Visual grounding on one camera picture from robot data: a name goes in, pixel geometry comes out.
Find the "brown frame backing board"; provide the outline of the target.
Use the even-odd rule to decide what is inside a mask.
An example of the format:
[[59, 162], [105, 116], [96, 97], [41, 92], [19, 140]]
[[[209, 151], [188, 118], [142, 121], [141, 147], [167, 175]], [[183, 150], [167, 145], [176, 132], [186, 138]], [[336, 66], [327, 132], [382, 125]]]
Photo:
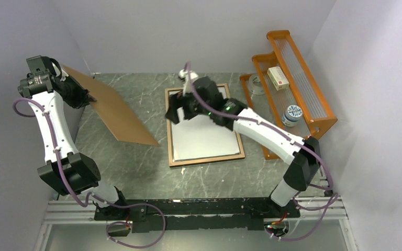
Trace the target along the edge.
[[96, 99], [91, 101], [90, 105], [118, 141], [152, 146], [159, 145], [114, 88], [66, 65], [62, 67], [70, 77], [73, 77], [83, 88], [89, 91], [89, 95]]

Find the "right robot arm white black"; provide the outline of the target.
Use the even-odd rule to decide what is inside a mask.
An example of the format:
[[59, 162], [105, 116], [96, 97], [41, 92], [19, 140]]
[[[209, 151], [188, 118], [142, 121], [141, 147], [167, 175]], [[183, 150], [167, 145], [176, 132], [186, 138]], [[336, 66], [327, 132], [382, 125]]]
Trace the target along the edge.
[[183, 89], [170, 96], [165, 114], [168, 121], [179, 124], [198, 118], [207, 119], [215, 127], [243, 134], [258, 142], [288, 165], [266, 204], [271, 216], [281, 216], [287, 210], [287, 204], [311, 185], [321, 165], [318, 140], [288, 133], [239, 100], [223, 97], [217, 84], [207, 76], [182, 72], [179, 79], [183, 82]]

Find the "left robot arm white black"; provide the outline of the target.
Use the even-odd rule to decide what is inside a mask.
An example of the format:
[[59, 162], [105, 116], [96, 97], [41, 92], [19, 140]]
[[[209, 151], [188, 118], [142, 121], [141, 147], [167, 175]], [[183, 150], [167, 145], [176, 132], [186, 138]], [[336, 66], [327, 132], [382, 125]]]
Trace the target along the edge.
[[13, 103], [13, 110], [28, 118], [17, 109], [18, 103], [27, 102], [32, 117], [37, 119], [45, 161], [37, 169], [39, 177], [59, 195], [70, 195], [82, 207], [93, 200], [99, 212], [124, 219], [129, 205], [122, 192], [102, 181], [95, 161], [76, 148], [66, 123], [64, 105], [79, 109], [95, 98], [56, 59], [38, 55], [28, 58], [27, 64], [30, 71], [20, 81], [21, 97]]

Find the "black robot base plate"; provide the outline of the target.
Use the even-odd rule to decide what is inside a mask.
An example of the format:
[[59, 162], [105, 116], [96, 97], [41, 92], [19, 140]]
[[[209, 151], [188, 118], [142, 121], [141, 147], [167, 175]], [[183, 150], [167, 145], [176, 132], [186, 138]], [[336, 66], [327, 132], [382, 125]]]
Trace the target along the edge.
[[293, 202], [280, 207], [268, 197], [125, 200], [126, 209], [97, 207], [96, 221], [132, 222], [133, 233], [171, 230], [247, 229], [260, 231], [270, 221], [300, 217]]

